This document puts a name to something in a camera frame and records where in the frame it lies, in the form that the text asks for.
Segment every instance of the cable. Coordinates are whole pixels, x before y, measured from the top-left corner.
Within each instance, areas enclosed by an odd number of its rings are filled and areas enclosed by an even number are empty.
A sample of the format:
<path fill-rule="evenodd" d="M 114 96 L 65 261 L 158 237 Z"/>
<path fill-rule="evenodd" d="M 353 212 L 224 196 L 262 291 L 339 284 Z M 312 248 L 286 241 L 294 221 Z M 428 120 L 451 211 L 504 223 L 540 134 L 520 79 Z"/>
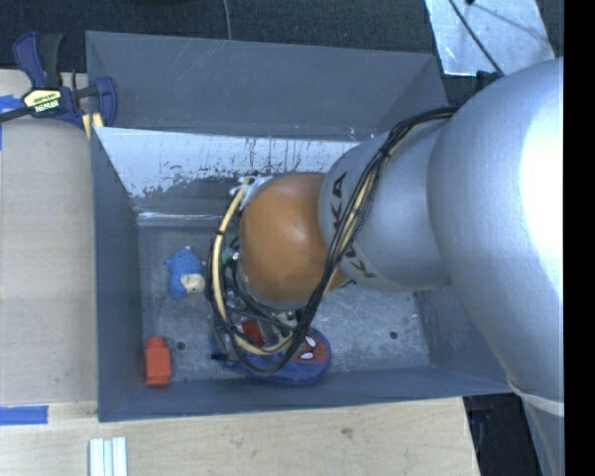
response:
<path fill-rule="evenodd" d="M 504 76 L 505 72 L 501 69 L 501 67 L 496 63 L 496 61 L 493 59 L 491 54 L 487 51 L 487 49 L 480 42 L 480 40 L 478 39 L 478 37 L 476 36 L 474 31 L 471 29 L 471 27 L 465 20 L 465 17 L 458 10 L 458 7 L 456 6 L 456 3 L 454 2 L 454 0 L 448 0 L 448 1 L 449 1 L 449 4 L 452 6 L 452 9 L 454 9 L 456 16 L 458 16 L 458 19 L 461 21 L 461 23 L 463 24 L 463 26 L 465 27 L 465 29 L 467 30 L 467 32 L 469 33 L 469 35 L 471 36 L 473 41 L 476 43 L 476 46 L 478 46 L 481 53 L 487 58 L 487 60 L 490 62 L 490 64 L 494 66 L 494 69 L 496 70 L 496 72 L 499 75 Z"/>
<path fill-rule="evenodd" d="M 221 274 L 219 261 L 221 246 L 227 226 L 244 196 L 247 185 L 251 181 L 250 179 L 245 180 L 227 208 L 212 244 L 212 252 L 209 260 L 210 263 L 208 265 L 208 268 L 211 270 L 208 274 L 208 284 L 211 293 L 208 297 L 214 308 L 214 312 L 216 313 L 217 321 L 220 323 L 225 333 L 228 334 L 238 359 L 246 368 L 260 376 L 274 374 L 282 369 L 293 357 L 298 348 L 304 344 L 307 331 L 317 313 L 321 299 L 332 284 L 338 265 L 343 256 L 348 252 L 348 249 L 352 245 L 368 216 L 383 165 L 390 159 L 393 152 L 411 131 L 419 125 L 431 120 L 449 118 L 456 112 L 456 110 L 457 108 L 447 107 L 428 111 L 401 122 L 390 132 L 384 146 L 369 161 L 350 195 L 348 203 L 340 217 L 340 223 L 329 246 L 320 282 L 313 290 L 305 306 L 297 311 L 297 326 L 294 328 L 286 326 L 287 329 L 291 329 L 293 332 L 286 339 L 271 347 L 258 347 L 244 335 L 239 333 L 234 325 L 231 324 L 231 319 L 227 314 L 224 303 L 224 276 Z M 258 304 L 256 304 L 256 307 L 258 310 L 262 310 L 261 307 L 264 306 L 258 306 Z M 280 353 L 281 351 L 284 351 L 284 354 L 280 360 L 273 362 L 269 367 L 261 368 L 249 361 L 245 351 L 263 357 L 276 356 L 277 353 Z"/>
<path fill-rule="evenodd" d="M 229 17 L 229 5 L 227 0 L 222 0 L 222 6 L 225 9 L 225 23 L 227 25 L 227 39 L 231 41 L 231 18 Z"/>

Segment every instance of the black carpet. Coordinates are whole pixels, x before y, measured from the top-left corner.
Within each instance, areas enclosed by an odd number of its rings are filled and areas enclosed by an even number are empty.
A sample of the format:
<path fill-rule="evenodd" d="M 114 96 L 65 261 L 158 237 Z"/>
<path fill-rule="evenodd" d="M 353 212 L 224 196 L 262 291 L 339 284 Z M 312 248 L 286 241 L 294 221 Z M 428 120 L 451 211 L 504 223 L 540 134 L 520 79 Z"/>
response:
<path fill-rule="evenodd" d="M 536 0 L 556 56 L 564 49 L 564 0 Z M 434 53 L 423 0 L 228 0 L 232 38 L 302 45 Z M 226 38 L 221 0 L 0 0 L 0 67 L 15 66 L 12 45 L 30 31 L 63 32 L 62 71 L 86 70 L 87 30 Z M 472 78 L 446 78 L 448 99 L 467 100 Z M 515 396 L 466 400 L 483 476 L 537 476 Z M 483 425 L 483 435 L 479 427 Z"/>

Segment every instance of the box floor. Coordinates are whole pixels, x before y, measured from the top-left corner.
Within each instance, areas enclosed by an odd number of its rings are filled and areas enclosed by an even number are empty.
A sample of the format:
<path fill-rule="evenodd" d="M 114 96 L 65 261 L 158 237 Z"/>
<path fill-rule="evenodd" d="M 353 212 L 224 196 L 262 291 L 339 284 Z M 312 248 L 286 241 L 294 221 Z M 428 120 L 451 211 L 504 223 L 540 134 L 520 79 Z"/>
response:
<path fill-rule="evenodd" d="M 205 261 L 212 236 L 209 228 L 140 226 L 144 338 L 166 337 L 172 352 L 173 381 L 241 379 L 210 359 L 212 314 L 204 295 L 175 299 L 168 291 L 166 259 L 188 245 Z M 429 365 L 412 293 L 376 292 L 350 284 L 323 299 L 313 327 L 331 344 L 331 373 Z"/>

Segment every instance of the clamp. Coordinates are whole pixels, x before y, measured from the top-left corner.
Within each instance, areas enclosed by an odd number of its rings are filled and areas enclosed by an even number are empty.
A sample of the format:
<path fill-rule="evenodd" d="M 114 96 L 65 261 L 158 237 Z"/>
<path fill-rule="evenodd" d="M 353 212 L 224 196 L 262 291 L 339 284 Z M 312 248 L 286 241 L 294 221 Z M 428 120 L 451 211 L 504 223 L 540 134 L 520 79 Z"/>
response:
<path fill-rule="evenodd" d="M 115 84 L 110 76 L 100 76 L 93 86 L 77 89 L 73 76 L 72 89 L 62 86 L 58 71 L 58 52 L 64 35 L 29 32 L 13 45 L 18 69 L 31 81 L 31 89 L 21 100 L 23 106 L 0 113 L 0 123 L 25 115 L 34 118 L 55 118 L 87 132 L 88 115 L 79 107 L 79 99 L 98 95 L 99 113 L 105 126 L 113 124 L 117 115 Z"/>

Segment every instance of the gray bin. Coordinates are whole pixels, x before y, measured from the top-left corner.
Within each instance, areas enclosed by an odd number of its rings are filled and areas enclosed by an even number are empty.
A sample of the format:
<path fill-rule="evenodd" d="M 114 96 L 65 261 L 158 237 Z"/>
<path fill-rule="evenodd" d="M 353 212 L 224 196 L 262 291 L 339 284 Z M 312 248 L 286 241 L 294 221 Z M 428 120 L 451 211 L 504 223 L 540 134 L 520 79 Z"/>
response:
<path fill-rule="evenodd" d="M 119 96 L 115 126 L 91 140 L 101 421 L 509 391 L 452 287 L 329 294 L 313 325 L 333 364 L 304 388 L 223 369 L 209 358 L 209 303 L 168 294 L 165 260 L 183 245 L 206 259 L 238 177 L 325 173 L 357 143 L 445 105 L 434 57 L 89 33 L 87 58 Z M 152 335 L 172 351 L 166 388 L 144 382 Z"/>

